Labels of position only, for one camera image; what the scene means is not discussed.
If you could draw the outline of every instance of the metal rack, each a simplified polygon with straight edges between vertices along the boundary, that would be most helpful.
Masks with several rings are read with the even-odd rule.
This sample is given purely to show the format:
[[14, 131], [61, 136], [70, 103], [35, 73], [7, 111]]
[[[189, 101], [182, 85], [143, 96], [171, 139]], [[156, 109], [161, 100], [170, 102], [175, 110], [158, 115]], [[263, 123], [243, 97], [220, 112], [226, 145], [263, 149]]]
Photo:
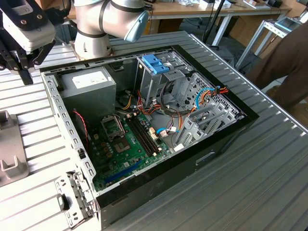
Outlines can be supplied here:
[[[186, 32], [112, 40], [116, 54], [179, 44], [260, 118], [222, 156], [107, 228], [136, 230], [304, 230], [308, 224], [307, 130], [236, 70]], [[70, 46], [55, 47], [44, 65], [76, 61]], [[17, 114], [30, 175], [0, 188], [3, 230], [68, 230], [54, 180], [74, 170], [39, 76], [24, 86], [0, 72], [0, 108]], [[97, 219], [76, 231], [99, 230]]]
[[249, 44], [247, 45], [246, 49], [244, 50], [243, 54], [239, 58], [239, 61], [236, 63], [235, 69], [239, 70], [241, 68], [241, 65], [242, 65], [243, 61], [245, 60], [247, 54], [253, 48], [255, 42], [257, 41], [259, 36], [263, 33], [265, 28], [269, 30], [269, 33], [267, 33], [267, 35], [264, 37], [261, 44], [259, 45], [258, 49], [256, 50], [256, 52], [255, 52], [256, 56], [258, 56], [261, 53], [263, 47], [265, 46], [265, 44], [267, 43], [267, 41], [269, 40], [269, 38], [271, 37], [271, 35], [273, 33], [278, 35], [281, 38], [284, 38], [287, 34], [289, 34], [288, 31], [285, 31], [285, 30], [281, 29], [280, 27], [276, 26], [275, 21], [263, 20], [261, 22], [260, 26], [258, 27], [257, 31], [255, 32], [254, 36], [250, 40]]

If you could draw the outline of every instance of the brown clothing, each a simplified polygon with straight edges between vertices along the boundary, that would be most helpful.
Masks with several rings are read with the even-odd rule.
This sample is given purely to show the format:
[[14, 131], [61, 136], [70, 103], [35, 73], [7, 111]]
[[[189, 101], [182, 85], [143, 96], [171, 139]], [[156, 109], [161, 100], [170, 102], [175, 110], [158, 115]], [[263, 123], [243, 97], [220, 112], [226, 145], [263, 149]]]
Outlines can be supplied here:
[[284, 76], [273, 100], [288, 109], [308, 96], [308, 23], [284, 37], [246, 77], [262, 89]]

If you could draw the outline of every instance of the cardboard box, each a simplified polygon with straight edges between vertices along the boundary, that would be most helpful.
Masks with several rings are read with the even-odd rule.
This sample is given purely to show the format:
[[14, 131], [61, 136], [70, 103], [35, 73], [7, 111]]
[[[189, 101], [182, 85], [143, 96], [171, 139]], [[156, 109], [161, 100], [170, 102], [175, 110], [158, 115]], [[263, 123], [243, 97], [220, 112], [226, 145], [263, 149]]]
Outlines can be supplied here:
[[47, 9], [47, 7], [54, 2], [54, 0], [35, 0], [36, 3], [43, 9]]

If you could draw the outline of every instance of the connector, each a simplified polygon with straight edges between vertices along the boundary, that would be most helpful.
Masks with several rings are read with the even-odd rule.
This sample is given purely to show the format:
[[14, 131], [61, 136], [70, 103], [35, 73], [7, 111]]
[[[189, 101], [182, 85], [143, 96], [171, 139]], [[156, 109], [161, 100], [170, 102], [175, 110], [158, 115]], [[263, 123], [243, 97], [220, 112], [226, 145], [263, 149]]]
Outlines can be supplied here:
[[153, 133], [155, 134], [156, 133], [155, 129], [153, 127], [150, 127], [149, 131], [150, 131], [151, 134], [153, 134]]

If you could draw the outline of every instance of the label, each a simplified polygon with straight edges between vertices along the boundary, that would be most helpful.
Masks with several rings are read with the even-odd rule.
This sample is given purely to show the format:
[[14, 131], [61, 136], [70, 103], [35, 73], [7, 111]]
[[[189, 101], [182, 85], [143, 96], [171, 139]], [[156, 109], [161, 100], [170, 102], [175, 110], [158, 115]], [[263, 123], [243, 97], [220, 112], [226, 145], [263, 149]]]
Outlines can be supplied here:
[[107, 78], [101, 71], [76, 76], [72, 78], [73, 83], [77, 89], [85, 88], [91, 85], [107, 82]]
[[28, 4], [23, 5], [23, 6], [14, 7], [12, 8], [12, 10], [18, 15], [25, 15], [25, 14], [33, 12], [32, 7], [29, 6]]

